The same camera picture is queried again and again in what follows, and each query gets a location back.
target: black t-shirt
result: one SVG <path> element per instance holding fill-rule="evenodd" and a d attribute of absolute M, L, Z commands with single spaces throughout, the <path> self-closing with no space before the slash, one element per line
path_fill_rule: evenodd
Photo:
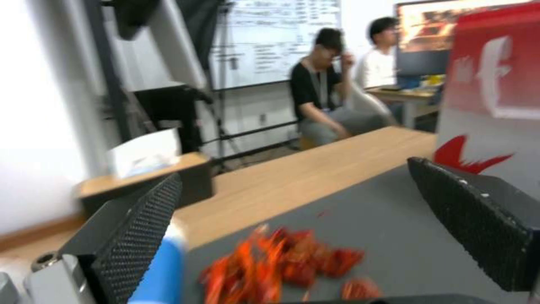
<path fill-rule="evenodd" d="M 315 74 L 319 83 L 313 83 L 309 70 L 303 66 L 301 62 L 294 66 L 291 72 L 291 80 L 289 81 L 289 86 L 291 88 L 291 95 L 293 96 L 294 101 L 294 113 L 298 120 L 304 118 L 302 112 L 300 111 L 300 105 L 308 102 L 313 102 L 313 104 L 322 109 L 321 101 L 319 99 L 320 88 L 318 85 L 324 85 L 321 83 L 321 73 Z M 326 70 L 326 80 L 328 85 L 328 108 L 334 110 L 336 105 L 332 102 L 330 98 L 332 92 L 334 91 L 334 86 L 341 82 L 341 76 L 335 72 L 334 67 L 331 65 Z"/>

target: gray mat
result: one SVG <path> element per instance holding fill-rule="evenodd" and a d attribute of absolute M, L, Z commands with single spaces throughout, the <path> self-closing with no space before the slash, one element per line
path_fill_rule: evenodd
<path fill-rule="evenodd" d="M 332 246 L 362 248 L 364 262 L 347 277 L 369 276 L 385 296 L 457 293 L 497 304 L 527 302 L 527 293 L 508 293 L 488 278 L 423 201 L 406 166 L 266 221 L 270 229 L 312 229 Z M 230 253 L 253 230 L 246 228 L 189 252 L 184 303 L 203 303 L 200 272 Z M 310 300 L 339 298 L 342 280 L 318 277 Z M 284 302 L 305 290 L 283 287 Z"/>

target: tv screen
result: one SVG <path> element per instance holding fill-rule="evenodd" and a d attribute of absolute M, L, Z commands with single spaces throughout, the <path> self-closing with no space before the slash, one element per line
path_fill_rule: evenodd
<path fill-rule="evenodd" d="M 400 3 L 397 69 L 400 75 L 444 74 L 454 27 L 464 14 L 531 0 L 443 0 Z"/>

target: wooden desk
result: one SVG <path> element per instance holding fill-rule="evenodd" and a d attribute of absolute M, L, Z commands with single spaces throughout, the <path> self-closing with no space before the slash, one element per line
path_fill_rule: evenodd
<path fill-rule="evenodd" d="M 430 157 L 434 149 L 433 134 L 380 129 L 220 175 L 214 179 L 216 195 L 177 210 L 173 221 L 185 224 L 190 247 L 198 247 L 403 165 L 410 156 Z M 1 252 L 0 268 L 2 258 L 29 266 L 74 232 Z"/>
<path fill-rule="evenodd" d="M 438 105 L 428 105 L 431 98 L 435 95 L 434 91 L 388 91 L 381 90 L 379 88 L 372 88 L 367 89 L 366 92 L 383 101 L 403 102 L 403 125 L 410 129 L 414 129 L 415 118 L 437 112 L 439 108 Z"/>

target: lanyard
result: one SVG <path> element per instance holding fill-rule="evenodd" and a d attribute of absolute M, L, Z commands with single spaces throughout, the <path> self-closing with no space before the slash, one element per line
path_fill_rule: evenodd
<path fill-rule="evenodd" d="M 314 72 L 315 69 L 311 65 L 311 62 L 309 62 L 308 60 L 306 60 L 305 62 L 309 65 L 307 70 L 309 71 L 313 88 L 315 89 L 315 92 L 319 97 L 319 101 L 321 102 L 321 108 L 326 109 L 328 108 L 328 80 L 326 77 L 326 71 L 320 72 L 321 81 L 319 82 Z"/>

